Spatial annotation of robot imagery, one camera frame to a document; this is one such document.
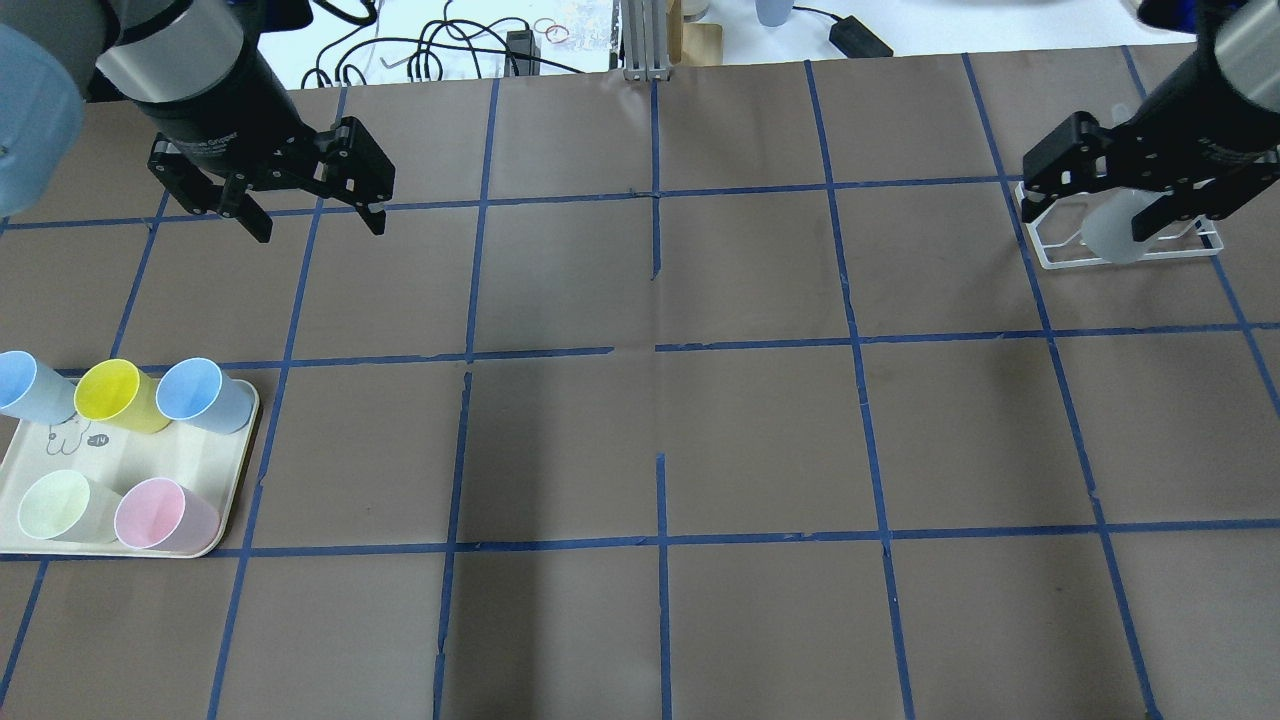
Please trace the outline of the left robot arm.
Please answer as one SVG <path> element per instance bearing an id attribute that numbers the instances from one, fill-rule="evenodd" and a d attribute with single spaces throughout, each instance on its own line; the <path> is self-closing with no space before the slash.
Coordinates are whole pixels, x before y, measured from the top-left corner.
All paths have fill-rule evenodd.
<path id="1" fill-rule="evenodd" d="M 45 195 L 104 77 L 156 127 L 147 165 L 196 217 L 273 236 L 259 192 L 300 190 L 387 228 L 396 167 L 365 124 L 303 122 L 225 1 L 5 1 L 3 4 L 3 215 Z"/>

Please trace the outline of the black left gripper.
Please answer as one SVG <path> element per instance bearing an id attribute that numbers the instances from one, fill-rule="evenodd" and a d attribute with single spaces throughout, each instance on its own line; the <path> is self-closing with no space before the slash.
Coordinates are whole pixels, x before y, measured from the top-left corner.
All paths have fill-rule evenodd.
<path id="1" fill-rule="evenodd" d="M 375 236 L 387 232 L 393 161 L 355 117 L 328 132 L 302 122 L 252 45 L 211 88 L 151 102 L 147 117 L 157 127 L 147 168 L 193 217 L 236 220 L 256 242 L 269 243 L 273 219 L 256 195 L 301 190 L 353 208 Z"/>

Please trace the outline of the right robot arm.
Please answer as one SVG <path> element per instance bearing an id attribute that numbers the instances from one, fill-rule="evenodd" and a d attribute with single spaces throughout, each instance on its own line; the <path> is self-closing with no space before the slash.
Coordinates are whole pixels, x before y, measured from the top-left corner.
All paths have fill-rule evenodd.
<path id="1" fill-rule="evenodd" d="M 1230 217 L 1277 181 L 1275 1 L 1198 1 L 1196 50 L 1114 127 L 1074 111 L 1023 159 L 1021 219 L 1060 199 L 1139 190 L 1155 201 L 1123 236 Z"/>

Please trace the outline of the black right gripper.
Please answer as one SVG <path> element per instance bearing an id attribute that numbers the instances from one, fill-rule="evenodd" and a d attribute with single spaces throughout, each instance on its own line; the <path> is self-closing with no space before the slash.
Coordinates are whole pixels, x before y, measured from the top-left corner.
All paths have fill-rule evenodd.
<path id="1" fill-rule="evenodd" d="M 1140 104 L 1107 128 L 1074 111 L 1025 152 L 1021 220 L 1061 199 L 1129 188 L 1130 238 L 1144 243 L 1197 217 L 1230 217 L 1277 182 L 1277 111 L 1235 88 L 1213 51 L 1193 51 Z"/>

